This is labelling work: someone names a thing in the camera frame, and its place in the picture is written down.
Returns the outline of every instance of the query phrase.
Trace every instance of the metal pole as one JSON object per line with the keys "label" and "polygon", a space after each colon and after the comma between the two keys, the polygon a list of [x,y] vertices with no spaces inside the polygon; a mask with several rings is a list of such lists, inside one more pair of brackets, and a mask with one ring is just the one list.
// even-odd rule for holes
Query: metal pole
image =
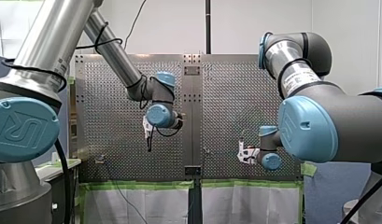
{"label": "metal pole", "polygon": [[211,0],[205,0],[206,54],[211,54]]}

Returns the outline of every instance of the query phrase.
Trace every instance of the silver cylinder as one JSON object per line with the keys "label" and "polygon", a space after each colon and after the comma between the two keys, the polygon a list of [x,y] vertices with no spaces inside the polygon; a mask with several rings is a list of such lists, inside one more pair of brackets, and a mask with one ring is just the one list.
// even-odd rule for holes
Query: silver cylinder
{"label": "silver cylinder", "polygon": [[[93,43],[97,39],[97,36],[99,36],[105,24],[106,22],[104,18],[101,16],[100,12],[95,9],[85,26],[85,32]],[[107,26],[100,37],[99,43],[115,38],[112,30]],[[101,45],[98,47],[98,51],[103,55],[106,62],[111,66],[112,70],[114,70],[115,74],[119,77],[125,87],[133,86],[141,78],[138,69],[130,61],[119,41]]]}
{"label": "silver cylinder", "polygon": [[[64,77],[94,0],[45,0],[14,64],[56,72]],[[62,81],[52,75],[11,69],[0,82],[37,91],[60,101]]]}
{"label": "silver cylinder", "polygon": [[288,66],[289,63],[302,58],[302,48],[289,40],[279,41],[266,51],[266,68],[281,83],[284,97],[305,84],[321,81],[310,66],[303,61]]}
{"label": "silver cylinder", "polygon": [[30,161],[0,164],[0,223],[51,223],[50,184]]}

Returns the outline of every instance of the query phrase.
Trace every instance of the wire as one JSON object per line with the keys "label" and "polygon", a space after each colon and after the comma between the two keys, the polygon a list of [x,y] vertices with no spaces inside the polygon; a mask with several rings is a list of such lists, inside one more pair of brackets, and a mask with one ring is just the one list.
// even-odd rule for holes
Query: wire
{"label": "wire", "polygon": [[126,36],[126,40],[124,41],[124,49],[127,48],[127,41],[129,40],[130,36],[131,36],[132,33],[133,33],[133,29],[134,29],[134,27],[135,27],[135,23],[137,22],[138,17],[139,17],[140,14],[141,14],[141,10],[142,10],[142,8],[144,7],[144,5],[145,5],[146,2],[147,2],[147,0],[144,0],[144,2],[142,2],[142,4],[141,4],[141,7],[138,9],[137,15],[135,16],[135,19],[134,19],[134,21],[133,21],[132,29],[130,29],[129,34]]}
{"label": "wire", "polygon": [[109,179],[111,179],[114,183],[115,183],[115,186],[117,188],[117,190],[119,191],[121,197],[124,199],[124,201],[126,201],[130,206],[133,207],[133,209],[136,211],[136,213],[142,218],[142,220],[144,221],[145,224],[148,224],[147,221],[145,220],[145,218],[141,215],[140,211],[137,209],[137,207],[132,204],[127,198],[126,196],[123,195],[123,193],[121,192],[120,188],[119,188],[119,185],[118,185],[118,181],[114,180],[113,176],[111,175],[111,172],[109,171],[109,167],[108,165],[105,163],[106,165],[106,170],[108,171],[108,175],[109,175]]}
{"label": "wire", "polygon": [[382,178],[380,178],[379,181],[377,181],[374,186],[362,196],[359,201],[356,203],[356,205],[350,210],[350,212],[343,218],[343,220],[340,222],[340,224],[347,224],[350,219],[356,214],[356,212],[362,207],[365,202],[371,198],[372,195],[374,195],[380,188],[382,187]]}
{"label": "wire", "polygon": [[164,134],[164,133],[161,133],[161,131],[158,128],[156,128],[156,131],[158,132],[158,134],[160,134],[163,137],[172,137],[172,136],[176,135],[179,132],[179,130],[181,130],[181,129],[179,128],[175,132],[170,133],[170,134]]}
{"label": "wire", "polygon": [[75,224],[75,192],[77,190],[77,182],[78,182],[78,168],[74,169],[74,186],[72,191],[72,207],[71,207],[71,216],[72,216],[72,224]]}
{"label": "wire", "polygon": [[145,75],[141,75],[141,78],[144,78],[144,82],[141,84],[141,100],[140,100],[140,109],[143,110],[145,107],[147,107],[149,100],[147,100],[147,97],[145,97],[145,92],[147,91],[147,84],[148,84],[148,78]]}
{"label": "wire", "polygon": [[57,154],[59,154],[60,162],[63,167],[63,175],[64,175],[64,192],[65,192],[65,210],[64,210],[64,224],[70,224],[71,221],[71,180],[69,177],[68,164],[66,162],[66,157],[64,154],[64,150],[62,148],[62,144],[60,144],[59,139],[54,143],[56,146]]}
{"label": "wire", "polygon": [[103,35],[103,32],[107,28],[108,25],[109,25],[109,23],[106,21],[104,26],[101,28],[100,33],[98,34],[97,38],[95,38],[95,41],[94,41],[93,45],[79,46],[79,47],[76,47],[76,49],[92,49],[92,48],[94,48],[95,51],[100,54],[100,52],[98,51],[98,47],[99,46],[102,46],[102,45],[105,45],[105,44],[109,44],[109,43],[114,42],[114,41],[119,41],[120,44],[122,44],[123,40],[120,39],[120,38],[114,38],[114,39],[107,40],[105,42],[101,42],[100,43],[101,36]]}
{"label": "wire", "polygon": [[148,152],[151,152],[151,151],[152,151],[153,130],[155,130],[155,126],[152,126],[152,131],[150,132],[150,138],[147,139]]}
{"label": "wire", "polygon": [[16,64],[13,64],[14,62],[15,62],[15,59],[4,59],[1,61],[1,64],[6,66],[6,67],[16,69],[16,70],[47,73],[49,75],[57,77],[63,82],[63,85],[60,87],[59,92],[62,91],[63,89],[65,89],[67,86],[67,81],[66,81],[65,77],[62,77],[57,72],[53,72],[53,71],[45,70],[45,69],[41,69],[41,68],[36,68],[36,67],[25,67],[25,66],[21,66],[21,65],[16,65]]}

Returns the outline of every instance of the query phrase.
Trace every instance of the gray robot arm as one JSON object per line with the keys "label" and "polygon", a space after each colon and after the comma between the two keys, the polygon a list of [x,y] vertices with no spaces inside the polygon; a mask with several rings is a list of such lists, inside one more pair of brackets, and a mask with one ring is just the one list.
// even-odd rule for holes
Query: gray robot arm
{"label": "gray robot arm", "polygon": [[[30,161],[49,150],[59,133],[57,95],[85,30],[97,44],[115,39],[99,14],[101,0],[45,0],[7,76],[0,78],[0,162]],[[179,129],[173,111],[175,78],[158,73],[147,78],[129,60],[119,41],[98,46],[134,101],[152,101],[148,122]]]}
{"label": "gray robot arm", "polygon": [[[85,32],[93,43],[100,33],[99,42],[104,43],[116,38],[97,8],[88,19]],[[124,84],[131,100],[152,101],[152,106],[146,115],[152,126],[172,129],[179,129],[182,126],[180,114],[173,111],[175,78],[172,74],[161,72],[152,78],[142,76],[119,41],[101,45],[98,51]]]}
{"label": "gray robot arm", "polygon": [[382,89],[345,94],[323,81],[332,56],[316,34],[266,35],[260,67],[277,80],[280,140],[289,154],[304,160],[382,161]]}

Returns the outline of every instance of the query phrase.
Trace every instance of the perforated metal panel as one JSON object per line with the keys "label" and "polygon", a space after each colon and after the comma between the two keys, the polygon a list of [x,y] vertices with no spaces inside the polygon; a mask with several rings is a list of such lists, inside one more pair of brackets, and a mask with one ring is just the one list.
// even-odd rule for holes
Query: perforated metal panel
{"label": "perforated metal panel", "polygon": [[[159,71],[176,76],[174,108],[181,111],[182,55],[131,59],[146,76]],[[102,57],[78,56],[77,96],[78,151],[85,160],[81,181],[184,179],[182,132],[170,138],[155,133],[152,151],[147,152],[142,126],[146,109],[140,110],[139,103],[126,98],[124,86]],[[97,164],[102,155],[106,163]]]}
{"label": "perforated metal panel", "polygon": [[207,55],[203,59],[203,178],[300,178],[300,165],[283,149],[283,166],[275,172],[239,162],[238,139],[258,146],[262,125],[276,125],[281,99],[269,75],[258,69],[256,55]]}
{"label": "perforated metal panel", "polygon": [[[257,146],[259,127],[276,125],[281,102],[276,83],[258,69],[257,55],[203,55],[200,62],[199,55],[133,55],[131,59],[147,76],[158,71],[175,74],[175,110],[186,113],[185,125],[171,138],[154,134],[148,153],[142,128],[145,110],[126,99],[124,86],[101,56],[79,55],[81,181],[183,180],[185,165],[200,164],[202,178],[300,178],[299,162],[284,150],[279,150],[283,167],[276,172],[241,163],[236,157],[241,132],[246,146]],[[202,73],[183,74],[188,66],[201,66]],[[106,163],[96,164],[101,155]]]}

